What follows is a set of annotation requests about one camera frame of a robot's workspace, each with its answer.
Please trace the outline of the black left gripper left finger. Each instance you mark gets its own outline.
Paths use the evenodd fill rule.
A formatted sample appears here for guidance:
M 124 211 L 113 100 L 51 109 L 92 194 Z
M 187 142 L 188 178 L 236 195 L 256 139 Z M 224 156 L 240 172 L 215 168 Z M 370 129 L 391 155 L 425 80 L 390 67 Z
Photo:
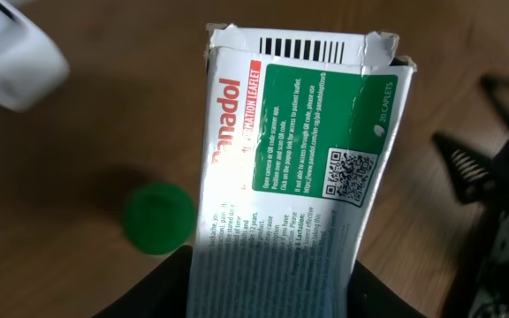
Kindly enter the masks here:
M 94 318 L 184 318 L 192 255 L 183 245 Z

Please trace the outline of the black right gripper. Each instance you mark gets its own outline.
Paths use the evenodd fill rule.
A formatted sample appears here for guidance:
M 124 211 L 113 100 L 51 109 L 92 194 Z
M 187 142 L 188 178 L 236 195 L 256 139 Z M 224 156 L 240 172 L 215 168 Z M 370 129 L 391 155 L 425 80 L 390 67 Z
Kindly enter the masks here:
M 484 74 L 480 84 L 493 109 L 509 127 L 509 105 L 498 92 L 501 87 L 509 87 L 509 78 Z M 441 132 L 436 132 L 432 141 L 444 160 L 459 202 L 493 200 L 489 206 L 493 222 L 492 245 L 482 261 L 468 315 L 509 317 L 509 180 L 497 180 L 493 169 L 509 178 L 509 140 L 493 162 L 488 156 Z

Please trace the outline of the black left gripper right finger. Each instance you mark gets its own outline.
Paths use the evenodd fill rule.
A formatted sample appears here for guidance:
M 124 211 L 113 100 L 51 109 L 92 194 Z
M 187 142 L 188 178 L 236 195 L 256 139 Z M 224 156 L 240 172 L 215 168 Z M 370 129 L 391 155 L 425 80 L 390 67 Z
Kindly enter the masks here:
M 425 318 L 360 262 L 348 283 L 347 318 Z

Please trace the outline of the green lid white jar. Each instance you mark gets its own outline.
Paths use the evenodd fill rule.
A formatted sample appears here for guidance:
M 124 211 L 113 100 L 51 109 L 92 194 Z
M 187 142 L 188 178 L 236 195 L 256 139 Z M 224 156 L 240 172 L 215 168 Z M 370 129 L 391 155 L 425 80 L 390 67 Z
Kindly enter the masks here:
M 138 250 L 149 255 L 169 254 L 192 235 L 196 209 L 179 186 L 150 183 L 127 197 L 121 222 L 125 236 Z

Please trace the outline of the white green Panadol box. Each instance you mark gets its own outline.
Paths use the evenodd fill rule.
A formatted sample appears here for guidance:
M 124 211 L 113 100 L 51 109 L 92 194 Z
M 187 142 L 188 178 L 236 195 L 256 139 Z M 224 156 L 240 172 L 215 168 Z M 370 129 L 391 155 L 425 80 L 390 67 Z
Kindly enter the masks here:
M 208 25 L 190 317 L 346 317 L 416 67 L 395 33 Z

